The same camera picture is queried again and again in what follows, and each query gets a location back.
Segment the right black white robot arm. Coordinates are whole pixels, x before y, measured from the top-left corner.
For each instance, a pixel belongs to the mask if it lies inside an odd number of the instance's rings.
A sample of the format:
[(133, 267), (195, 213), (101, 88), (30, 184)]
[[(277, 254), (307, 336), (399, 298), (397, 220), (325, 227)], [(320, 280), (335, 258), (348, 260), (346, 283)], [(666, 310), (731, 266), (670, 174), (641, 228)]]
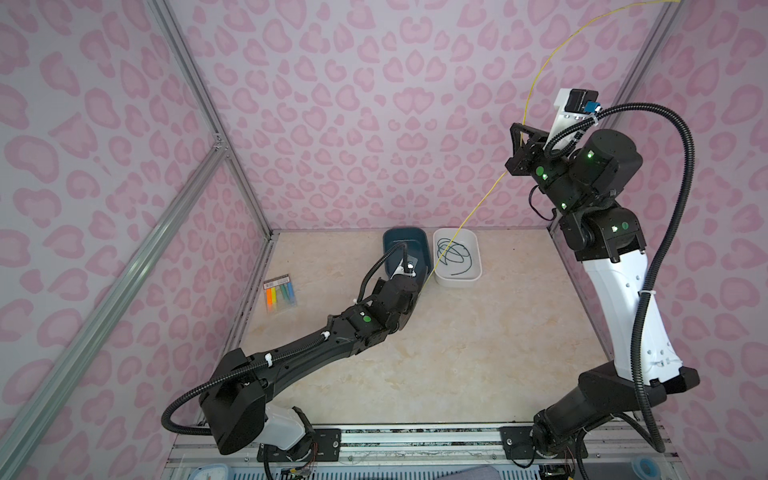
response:
[[(563, 90), (549, 130), (522, 123), (510, 129), (513, 152), (506, 170), (529, 177), (550, 200), (567, 247), (583, 266), (605, 316), (612, 359), (583, 372), (576, 387), (539, 411), (530, 430), (535, 455), (584, 454), (586, 435), (619, 419), (655, 451), (665, 443), (653, 410), (670, 396), (699, 384), (698, 372), (674, 350), (657, 305), (655, 285), (678, 232), (691, 193), (695, 146), (673, 110), (653, 103), (603, 108), (593, 90)], [(667, 120), (683, 146), (683, 173), (664, 237), (654, 254), (638, 217), (618, 197), (641, 169), (643, 158), (626, 134), (603, 129), (602, 119), (623, 112)]]

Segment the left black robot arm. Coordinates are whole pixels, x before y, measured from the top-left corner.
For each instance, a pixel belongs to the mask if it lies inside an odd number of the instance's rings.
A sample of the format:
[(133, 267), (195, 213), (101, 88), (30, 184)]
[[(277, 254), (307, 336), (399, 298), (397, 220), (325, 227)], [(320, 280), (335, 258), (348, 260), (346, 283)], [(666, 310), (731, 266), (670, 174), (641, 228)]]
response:
[(355, 302), (331, 315), (319, 330), (279, 348), (252, 355), (235, 349), (220, 360), (211, 378), (175, 399), (162, 413), (162, 427), (188, 436), (210, 436), (222, 455), (252, 443), (304, 459), (316, 433), (298, 407), (271, 406), (282, 391), (335, 361), (355, 356), (386, 340), (408, 322), (421, 285), (405, 242), (393, 245), (375, 263), (393, 255), (399, 264), (388, 279), (367, 287), (365, 275)]

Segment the dark teal plastic tray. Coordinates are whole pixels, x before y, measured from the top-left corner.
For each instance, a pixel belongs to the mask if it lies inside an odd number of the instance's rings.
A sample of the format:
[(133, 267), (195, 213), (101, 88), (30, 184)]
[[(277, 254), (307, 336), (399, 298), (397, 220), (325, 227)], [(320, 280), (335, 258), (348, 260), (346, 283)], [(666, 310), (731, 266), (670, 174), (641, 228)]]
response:
[(387, 230), (382, 240), (384, 252), (401, 242), (407, 245), (408, 263), (413, 266), (415, 280), (422, 288), (433, 269), (426, 232), (418, 227), (396, 227)]

